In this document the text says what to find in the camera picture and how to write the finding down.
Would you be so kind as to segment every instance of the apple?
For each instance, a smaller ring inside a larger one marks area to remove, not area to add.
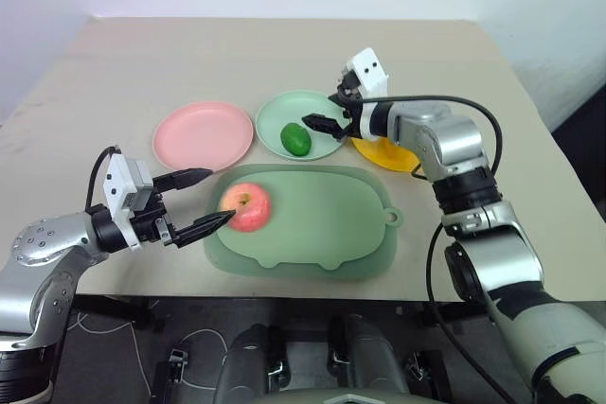
[[[227,188],[219,202],[220,209],[236,210],[229,223],[240,232],[253,232],[265,225],[271,212],[269,195],[258,184],[241,183]]]

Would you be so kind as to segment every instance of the beige table surface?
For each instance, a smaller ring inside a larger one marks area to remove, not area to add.
[[[606,228],[533,102],[490,39],[472,23],[253,19],[92,21],[0,129],[0,265],[28,222],[81,210],[98,153],[119,144],[166,172],[153,157],[155,126],[179,106],[226,100],[254,116],[292,89],[334,92],[344,62],[372,46],[393,95],[448,94],[490,108],[504,130],[500,190],[544,264],[557,298],[606,299]],[[465,108],[454,107],[456,111]],[[489,124],[475,113],[490,158]],[[240,164],[289,162],[255,139]],[[378,175],[404,214],[391,268],[362,282],[268,279],[215,269],[202,242],[158,243],[116,253],[86,272],[79,292],[424,300],[424,263],[439,211],[429,184],[374,167],[346,144],[318,165],[364,167]],[[201,216],[218,176],[166,197],[180,225]],[[456,299],[437,247],[437,298]]]

